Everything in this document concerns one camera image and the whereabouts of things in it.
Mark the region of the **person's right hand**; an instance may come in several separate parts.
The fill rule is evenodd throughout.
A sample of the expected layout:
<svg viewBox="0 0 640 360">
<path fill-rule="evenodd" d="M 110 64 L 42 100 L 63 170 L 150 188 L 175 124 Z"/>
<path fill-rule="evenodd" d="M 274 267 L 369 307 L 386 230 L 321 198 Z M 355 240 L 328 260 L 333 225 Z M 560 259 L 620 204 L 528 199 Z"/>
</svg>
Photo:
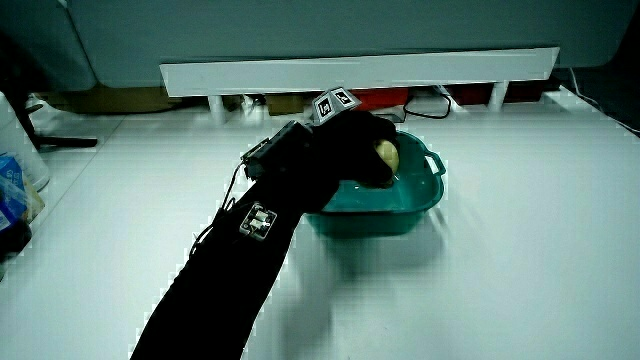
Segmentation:
<svg viewBox="0 0 640 360">
<path fill-rule="evenodd" d="M 277 214 L 315 213 L 342 181 L 385 187 L 394 171 L 376 144 L 396 144 L 396 137 L 392 121 L 361 110 L 343 110 L 319 124 L 293 120 L 249 157 L 254 184 L 237 204 L 259 203 Z"/>
</svg>

